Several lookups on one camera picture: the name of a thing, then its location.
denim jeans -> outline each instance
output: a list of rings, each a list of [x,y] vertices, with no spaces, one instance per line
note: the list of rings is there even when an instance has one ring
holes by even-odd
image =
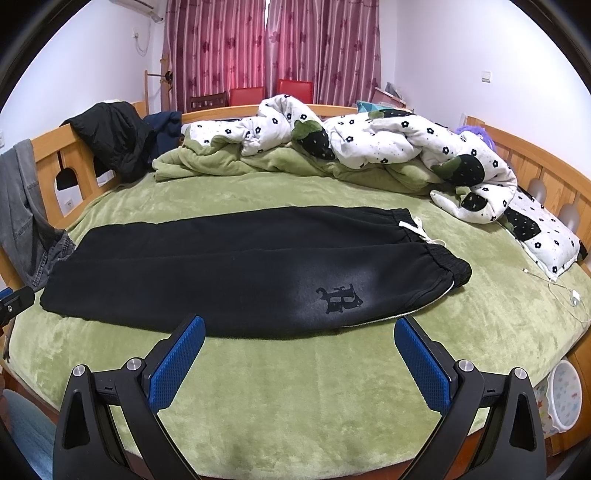
[[[2,392],[8,402],[14,443],[42,480],[53,477],[53,442],[56,426],[37,408],[16,392]]]
[[[66,231],[47,222],[30,140],[0,155],[0,245],[34,291],[45,286],[53,265],[74,251]]]

white wall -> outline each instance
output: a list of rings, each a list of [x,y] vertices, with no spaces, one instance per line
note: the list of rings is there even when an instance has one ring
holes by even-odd
[[[142,100],[144,70],[160,72],[164,24],[152,22],[145,57],[136,50],[132,30],[145,48],[150,22],[108,0],[83,7],[40,51],[0,112],[5,149],[58,127],[96,102]]]
[[[381,87],[394,83],[398,40],[398,0],[379,0],[379,49],[382,58]]]
[[[397,24],[395,84],[417,113],[449,127],[462,113],[477,116],[591,178],[591,95],[511,1],[398,0]],[[483,70],[492,83],[481,82]],[[391,77],[384,64],[382,72]]]

white charging cable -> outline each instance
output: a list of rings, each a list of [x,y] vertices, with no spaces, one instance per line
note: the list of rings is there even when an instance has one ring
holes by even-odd
[[[573,288],[568,288],[566,285],[561,285],[560,283],[558,283],[558,280],[556,280],[556,282],[553,282],[551,280],[548,280],[547,278],[540,277],[539,275],[536,275],[535,273],[530,272],[527,268],[523,268],[522,271],[524,273],[527,273],[528,275],[531,275],[532,277],[539,278],[540,280],[545,281],[548,284],[548,290],[554,296],[554,298],[557,300],[557,302],[559,302],[563,307],[565,307],[565,310],[568,313],[570,313],[571,317],[573,317],[575,320],[577,320],[577,322],[579,322],[581,325],[587,326],[587,324],[589,323],[589,314],[587,312],[587,307],[585,306],[585,303],[583,302],[583,299],[581,298],[581,295],[578,291],[576,291]],[[574,315],[573,312],[571,312],[570,309],[568,307],[566,307],[564,302],[560,298],[558,298],[558,295],[556,295],[556,293],[554,293],[552,291],[552,288],[550,288],[552,285],[556,285],[557,287],[567,290],[570,293],[570,306],[576,307],[580,303],[585,310],[587,320],[580,320],[576,315]]]

metal screw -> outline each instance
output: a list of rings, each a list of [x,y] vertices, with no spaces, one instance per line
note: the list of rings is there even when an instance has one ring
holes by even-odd
[[[127,362],[127,370],[137,370],[139,367],[142,366],[142,361],[140,358],[132,358]]]
[[[521,367],[517,367],[513,371],[515,372],[515,376],[520,380],[523,380],[525,377],[527,377],[527,372],[523,370]]]
[[[84,365],[76,365],[74,370],[72,370],[72,374],[75,377],[81,376],[84,372],[86,372],[86,367]]]
[[[474,370],[474,364],[469,360],[460,360],[458,366],[460,367],[460,370],[464,372],[471,372]]]

air conditioner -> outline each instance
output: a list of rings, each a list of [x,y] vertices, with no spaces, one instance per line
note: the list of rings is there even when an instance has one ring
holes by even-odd
[[[162,18],[158,13],[161,4],[165,3],[166,0],[111,0],[111,2],[142,13],[150,17],[156,23],[160,23],[164,20],[164,18]]]

